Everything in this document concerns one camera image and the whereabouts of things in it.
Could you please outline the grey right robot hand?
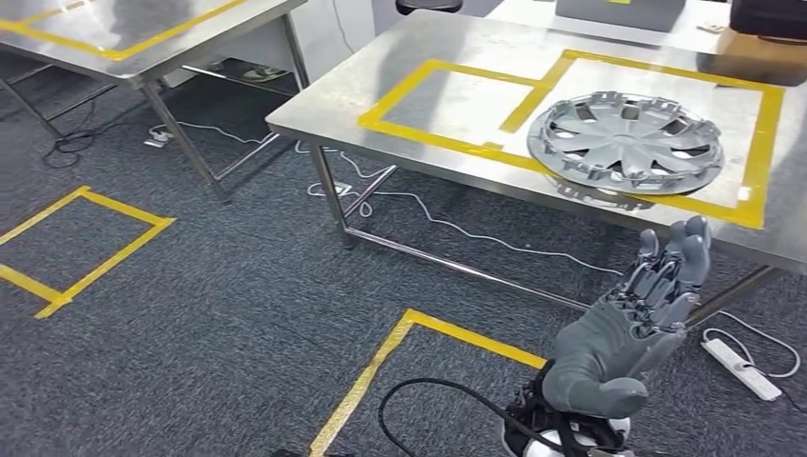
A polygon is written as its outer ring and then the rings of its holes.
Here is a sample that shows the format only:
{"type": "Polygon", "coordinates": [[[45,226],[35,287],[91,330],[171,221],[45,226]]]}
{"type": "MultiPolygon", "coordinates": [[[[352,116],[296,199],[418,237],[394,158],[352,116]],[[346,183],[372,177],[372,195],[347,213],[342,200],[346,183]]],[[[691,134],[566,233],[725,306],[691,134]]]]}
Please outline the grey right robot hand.
{"type": "Polygon", "coordinates": [[[622,419],[646,403],[644,382],[681,345],[711,267],[711,230],[694,216],[662,246],[640,233],[637,257],[618,282],[558,334],[541,391],[558,411],[622,419]]]}

